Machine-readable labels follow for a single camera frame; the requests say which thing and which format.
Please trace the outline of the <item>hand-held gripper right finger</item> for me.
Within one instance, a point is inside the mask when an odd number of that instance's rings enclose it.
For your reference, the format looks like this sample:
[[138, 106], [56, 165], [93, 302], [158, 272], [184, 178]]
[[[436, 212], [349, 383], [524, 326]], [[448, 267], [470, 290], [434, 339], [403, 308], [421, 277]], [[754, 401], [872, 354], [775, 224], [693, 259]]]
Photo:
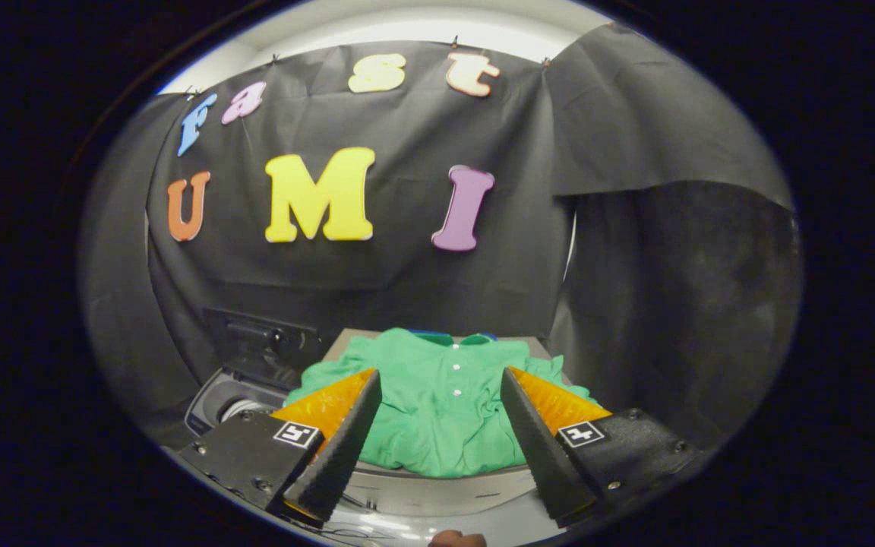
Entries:
[[614, 413], [514, 367], [501, 375], [501, 402], [539, 498], [561, 527], [621, 518], [703, 457], [641, 409]]

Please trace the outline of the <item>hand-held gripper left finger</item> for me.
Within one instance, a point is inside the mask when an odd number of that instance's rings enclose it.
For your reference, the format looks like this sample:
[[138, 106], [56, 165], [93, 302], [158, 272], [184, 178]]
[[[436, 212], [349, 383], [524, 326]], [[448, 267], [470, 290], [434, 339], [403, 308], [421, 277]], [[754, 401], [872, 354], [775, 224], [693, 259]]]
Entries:
[[178, 453], [195, 473], [268, 514], [323, 526], [382, 401], [367, 369], [271, 413], [244, 409]]

